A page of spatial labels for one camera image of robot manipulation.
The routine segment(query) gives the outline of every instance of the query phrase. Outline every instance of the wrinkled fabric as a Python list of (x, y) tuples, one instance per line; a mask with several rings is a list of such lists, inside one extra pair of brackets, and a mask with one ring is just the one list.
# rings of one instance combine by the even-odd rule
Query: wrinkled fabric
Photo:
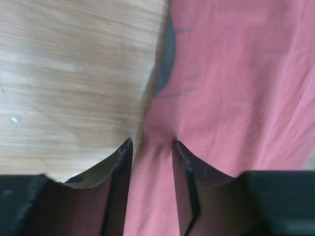
[(314, 12), (312, 0), (172, 1), (175, 57), (161, 62), (171, 74), (145, 120), (125, 236), (179, 235), (174, 139), (233, 177), (301, 168), (315, 144)]

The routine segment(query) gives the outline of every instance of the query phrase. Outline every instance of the gray printed design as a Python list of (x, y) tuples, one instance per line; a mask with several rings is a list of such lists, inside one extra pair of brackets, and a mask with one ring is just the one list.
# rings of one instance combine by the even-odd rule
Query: gray printed design
[(164, 48), (162, 58), (157, 71), (157, 87), (155, 96), (164, 89), (167, 85), (173, 70), (175, 61), (175, 30), (172, 22), (172, 17), (169, 17), (166, 26), (166, 37), (164, 41)]

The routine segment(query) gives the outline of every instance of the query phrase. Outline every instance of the pink cloth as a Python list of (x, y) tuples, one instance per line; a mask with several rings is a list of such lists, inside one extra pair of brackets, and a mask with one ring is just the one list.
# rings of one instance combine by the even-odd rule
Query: pink cloth
[(173, 0), (176, 56), (152, 101), (125, 236), (178, 236), (172, 140), (224, 173), (299, 169), (315, 144), (315, 1)]

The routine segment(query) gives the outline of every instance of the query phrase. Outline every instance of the garment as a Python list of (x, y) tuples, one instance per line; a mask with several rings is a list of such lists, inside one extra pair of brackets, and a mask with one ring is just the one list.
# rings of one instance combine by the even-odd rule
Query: garment
[(178, 236), (172, 140), (236, 177), (315, 144), (315, 1), (173, 0), (126, 236)]

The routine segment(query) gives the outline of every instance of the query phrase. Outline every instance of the wood grain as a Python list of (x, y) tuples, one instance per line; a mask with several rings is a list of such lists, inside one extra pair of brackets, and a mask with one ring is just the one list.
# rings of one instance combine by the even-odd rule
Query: wood grain
[(63, 181), (138, 140), (166, 9), (158, 0), (0, 1), (0, 174)]

